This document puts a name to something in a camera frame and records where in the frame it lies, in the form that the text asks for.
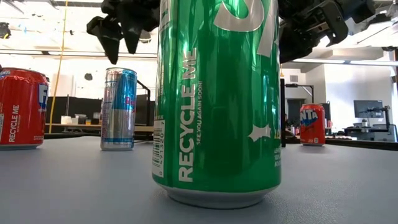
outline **fanta can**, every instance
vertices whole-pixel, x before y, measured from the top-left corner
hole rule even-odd
[[[321,104],[304,104],[301,107],[300,142],[314,146],[325,143],[325,109]]]

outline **can top rim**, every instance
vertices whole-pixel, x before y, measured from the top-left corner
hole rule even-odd
[[[27,71],[27,72],[34,72],[34,73],[38,73],[38,74],[40,74],[40,75],[42,75],[42,76],[44,76],[46,78],[46,76],[43,73],[41,73],[41,72],[37,72],[37,71],[25,69],[25,68],[3,67],[2,71],[5,70],[5,69],[18,69],[18,70],[23,70],[23,71]]]
[[[129,70],[132,71],[134,73],[137,73],[136,71],[134,71],[133,69],[128,69],[128,68],[121,68],[121,67],[111,67],[111,68],[107,68],[106,71],[110,70],[110,69],[123,69],[123,70]]]
[[[304,103],[303,106],[304,106],[304,105],[320,105],[320,106],[323,106],[323,105],[320,104],[320,103]]]

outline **green soda can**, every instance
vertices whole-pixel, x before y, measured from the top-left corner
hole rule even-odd
[[[164,0],[152,177],[179,202],[241,208],[280,184],[276,0]]]

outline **desk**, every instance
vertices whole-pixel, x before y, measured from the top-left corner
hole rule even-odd
[[[65,131],[67,129],[85,129],[85,130],[101,130],[100,124],[52,124],[52,126],[64,127]],[[134,132],[154,132],[153,126],[135,126]]]
[[[100,138],[45,140],[0,151],[1,224],[395,224],[398,152],[282,149],[282,184],[239,210],[169,199],[151,177],[152,144],[103,152]]]
[[[350,137],[350,136],[325,136],[325,139],[346,139],[346,140],[357,140],[356,137]]]

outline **robotic arm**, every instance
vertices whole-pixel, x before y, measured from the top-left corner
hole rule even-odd
[[[159,26],[159,6],[169,0],[104,0],[105,18],[94,17],[87,33],[97,36],[105,54],[116,64],[119,43],[126,41],[130,54],[136,53],[142,30],[150,32]],[[278,0],[280,23],[280,62],[305,57],[324,36],[328,46],[338,44],[348,35],[345,20],[356,23],[375,13],[372,0]]]

